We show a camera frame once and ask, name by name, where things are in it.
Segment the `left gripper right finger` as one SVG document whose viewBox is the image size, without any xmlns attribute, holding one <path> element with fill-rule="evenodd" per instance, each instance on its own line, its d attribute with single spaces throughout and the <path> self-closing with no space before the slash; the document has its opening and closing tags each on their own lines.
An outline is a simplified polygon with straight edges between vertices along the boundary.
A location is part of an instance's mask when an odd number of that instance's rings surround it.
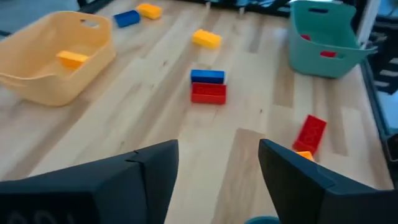
<svg viewBox="0 0 398 224">
<path fill-rule="evenodd" d="M 376 190 L 268 139 L 258 158 L 281 224 L 398 224 L 398 190 Z"/>
</svg>

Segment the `blue-teal plastic bin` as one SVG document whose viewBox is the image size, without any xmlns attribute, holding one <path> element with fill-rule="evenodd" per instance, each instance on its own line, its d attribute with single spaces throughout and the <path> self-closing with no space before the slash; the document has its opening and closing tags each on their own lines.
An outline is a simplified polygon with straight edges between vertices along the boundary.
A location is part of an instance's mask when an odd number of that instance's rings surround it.
<svg viewBox="0 0 398 224">
<path fill-rule="evenodd" d="M 244 224 L 280 224 L 280 221 L 277 217 L 260 216 L 250 218 L 246 220 Z"/>
</svg>

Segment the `blue toy brick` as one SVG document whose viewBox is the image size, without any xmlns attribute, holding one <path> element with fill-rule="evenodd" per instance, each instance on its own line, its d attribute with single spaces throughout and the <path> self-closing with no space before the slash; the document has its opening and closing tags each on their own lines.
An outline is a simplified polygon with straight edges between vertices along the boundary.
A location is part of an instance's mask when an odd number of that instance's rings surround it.
<svg viewBox="0 0 398 224">
<path fill-rule="evenodd" d="M 223 84 L 225 72 L 220 70 L 192 70 L 191 82 Z"/>
<path fill-rule="evenodd" d="M 120 14 L 114 15 L 113 17 L 119 28 L 137 24 L 141 20 L 140 14 L 135 10 L 122 12 Z"/>
</svg>

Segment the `yellow toy brick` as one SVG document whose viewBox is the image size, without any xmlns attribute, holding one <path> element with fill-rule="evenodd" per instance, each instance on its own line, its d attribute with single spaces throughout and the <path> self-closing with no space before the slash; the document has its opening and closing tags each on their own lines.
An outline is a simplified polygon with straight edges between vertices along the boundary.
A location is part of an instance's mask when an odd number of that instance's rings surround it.
<svg viewBox="0 0 398 224">
<path fill-rule="evenodd" d="M 89 59 L 89 56 L 63 50 L 57 54 L 57 58 L 64 67 L 76 70 Z"/>
<path fill-rule="evenodd" d="M 192 42 L 208 49 L 217 49 L 222 43 L 222 37 L 207 30 L 198 29 L 193 33 Z"/>
</svg>

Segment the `yellow plastic bin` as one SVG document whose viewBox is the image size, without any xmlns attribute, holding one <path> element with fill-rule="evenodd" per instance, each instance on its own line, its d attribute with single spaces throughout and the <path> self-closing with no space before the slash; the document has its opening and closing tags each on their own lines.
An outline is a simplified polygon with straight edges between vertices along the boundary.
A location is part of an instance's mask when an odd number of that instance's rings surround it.
<svg viewBox="0 0 398 224">
<path fill-rule="evenodd" d="M 0 83 L 35 103 L 67 105 L 115 58 L 112 29 L 111 20 L 95 14 L 48 14 L 0 41 Z M 89 59 L 66 68 L 57 58 L 63 50 Z"/>
</svg>

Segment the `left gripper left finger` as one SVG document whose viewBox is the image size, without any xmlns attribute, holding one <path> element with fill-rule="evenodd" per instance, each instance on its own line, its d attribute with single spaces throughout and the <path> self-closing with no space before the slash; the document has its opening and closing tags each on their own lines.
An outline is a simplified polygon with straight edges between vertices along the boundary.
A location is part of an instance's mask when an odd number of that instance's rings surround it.
<svg viewBox="0 0 398 224">
<path fill-rule="evenodd" d="M 164 224 L 178 141 L 0 182 L 0 224 Z"/>
</svg>

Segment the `green-teal plastic bin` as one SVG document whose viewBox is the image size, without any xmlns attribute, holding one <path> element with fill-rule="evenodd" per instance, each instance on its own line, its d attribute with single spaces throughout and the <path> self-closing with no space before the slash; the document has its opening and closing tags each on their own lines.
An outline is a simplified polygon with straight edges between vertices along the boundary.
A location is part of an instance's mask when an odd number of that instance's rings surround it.
<svg viewBox="0 0 398 224">
<path fill-rule="evenodd" d="M 377 52 L 358 44 L 351 26 L 355 7 L 328 1 L 294 0 L 290 3 L 289 62 L 297 72 L 341 78 L 368 55 Z M 301 38 L 307 34 L 311 41 Z M 336 52 L 322 57 L 323 50 Z"/>
</svg>

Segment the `orange-yellow toy brick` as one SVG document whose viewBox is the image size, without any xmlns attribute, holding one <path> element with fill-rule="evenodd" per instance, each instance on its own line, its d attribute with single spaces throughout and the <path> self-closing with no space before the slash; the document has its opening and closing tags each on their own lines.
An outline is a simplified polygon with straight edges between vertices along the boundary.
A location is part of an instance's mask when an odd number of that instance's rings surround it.
<svg viewBox="0 0 398 224">
<path fill-rule="evenodd" d="M 136 7 L 138 13 L 148 19 L 156 20 L 162 16 L 162 8 L 156 5 L 142 3 Z"/>
<path fill-rule="evenodd" d="M 315 161 L 312 156 L 312 153 L 310 151 L 297 151 L 297 154 L 301 155 L 302 157 L 304 157 L 310 161 L 313 161 L 313 162 Z"/>
</svg>

